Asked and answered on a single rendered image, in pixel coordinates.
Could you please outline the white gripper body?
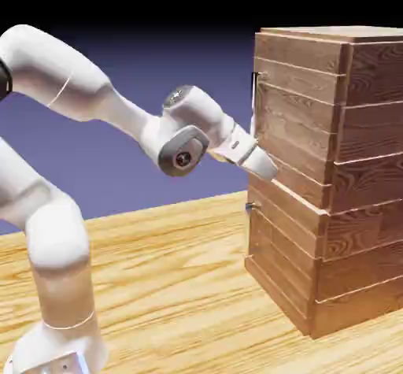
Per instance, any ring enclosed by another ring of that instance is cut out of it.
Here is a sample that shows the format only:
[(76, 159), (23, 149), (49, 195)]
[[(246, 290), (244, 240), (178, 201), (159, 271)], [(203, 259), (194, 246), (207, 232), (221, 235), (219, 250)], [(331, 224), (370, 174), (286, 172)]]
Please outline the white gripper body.
[(241, 164), (241, 168), (249, 174), (265, 181), (272, 181), (278, 172), (277, 166), (267, 152), (255, 146)]

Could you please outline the wooden cabinet door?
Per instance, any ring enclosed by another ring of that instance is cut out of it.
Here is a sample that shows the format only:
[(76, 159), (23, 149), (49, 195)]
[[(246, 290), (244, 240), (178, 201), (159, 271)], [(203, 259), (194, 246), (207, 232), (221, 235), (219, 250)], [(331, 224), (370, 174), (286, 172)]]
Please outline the wooden cabinet door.
[(326, 213), (277, 181), (250, 177), (250, 253), (269, 278), (308, 318), (316, 295)]
[(346, 74), (254, 61), (257, 136), (280, 163), (279, 181), (326, 209)]

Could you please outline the wooden cabinet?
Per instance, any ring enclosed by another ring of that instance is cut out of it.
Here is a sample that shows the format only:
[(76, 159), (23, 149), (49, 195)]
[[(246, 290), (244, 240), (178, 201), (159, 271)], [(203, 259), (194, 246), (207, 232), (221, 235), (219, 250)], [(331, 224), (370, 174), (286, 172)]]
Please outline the wooden cabinet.
[(312, 313), (304, 318), (250, 253), (245, 266), (298, 330), (319, 338), (403, 309), (403, 28), (262, 28), (254, 60), (345, 73)]

